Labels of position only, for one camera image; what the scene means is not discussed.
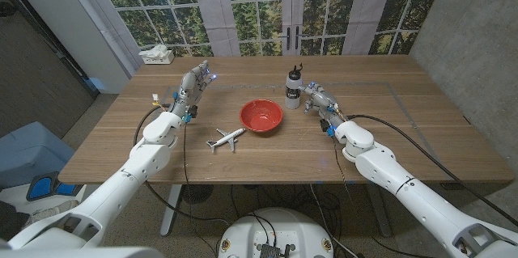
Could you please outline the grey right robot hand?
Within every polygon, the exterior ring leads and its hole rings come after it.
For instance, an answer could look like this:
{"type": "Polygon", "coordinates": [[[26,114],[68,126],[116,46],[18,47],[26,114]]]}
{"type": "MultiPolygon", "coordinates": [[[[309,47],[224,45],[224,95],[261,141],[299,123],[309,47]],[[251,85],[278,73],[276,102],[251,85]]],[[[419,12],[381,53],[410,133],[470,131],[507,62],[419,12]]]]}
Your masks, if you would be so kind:
{"type": "Polygon", "coordinates": [[[321,130],[333,136],[338,126],[347,121],[335,97],[316,82],[311,82],[307,86],[300,85],[299,89],[309,95],[304,112],[316,110],[321,117],[321,130]]]}

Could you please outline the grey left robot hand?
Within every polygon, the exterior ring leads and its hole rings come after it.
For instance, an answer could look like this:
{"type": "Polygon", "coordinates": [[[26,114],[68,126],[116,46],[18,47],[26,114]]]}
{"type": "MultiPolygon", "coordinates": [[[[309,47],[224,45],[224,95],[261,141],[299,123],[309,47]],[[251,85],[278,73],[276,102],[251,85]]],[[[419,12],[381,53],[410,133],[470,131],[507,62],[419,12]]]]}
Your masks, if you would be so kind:
{"type": "Polygon", "coordinates": [[[188,116],[192,107],[196,106],[202,97],[202,92],[216,79],[215,74],[210,74],[209,62],[204,60],[200,65],[195,66],[185,73],[177,97],[169,112],[180,118],[188,116]]]}

